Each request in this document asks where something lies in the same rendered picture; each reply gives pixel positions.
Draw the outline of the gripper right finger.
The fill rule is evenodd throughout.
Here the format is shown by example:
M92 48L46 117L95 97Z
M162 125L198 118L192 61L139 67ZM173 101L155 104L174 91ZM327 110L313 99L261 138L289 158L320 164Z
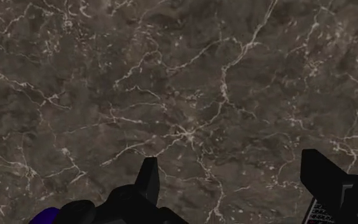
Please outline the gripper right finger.
M316 149L304 149L300 180L335 224L358 224L357 174L347 174Z

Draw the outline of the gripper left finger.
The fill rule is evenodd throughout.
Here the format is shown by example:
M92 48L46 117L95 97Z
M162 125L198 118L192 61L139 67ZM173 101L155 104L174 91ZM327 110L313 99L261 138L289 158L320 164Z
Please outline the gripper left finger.
M158 161L148 157L135 183L115 188L97 207L89 200L70 202L61 208L53 224L159 224L159 190Z

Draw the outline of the black remote control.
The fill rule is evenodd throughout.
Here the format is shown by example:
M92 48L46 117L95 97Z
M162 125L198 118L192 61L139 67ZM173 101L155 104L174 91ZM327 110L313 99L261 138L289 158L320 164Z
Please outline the black remote control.
M335 224L325 207L312 198L301 224Z

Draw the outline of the purple rounded object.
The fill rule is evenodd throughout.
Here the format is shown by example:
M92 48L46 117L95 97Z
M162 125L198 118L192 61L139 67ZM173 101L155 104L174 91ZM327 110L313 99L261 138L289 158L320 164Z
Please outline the purple rounded object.
M29 224L52 224L59 211L56 207L48 207L35 215Z

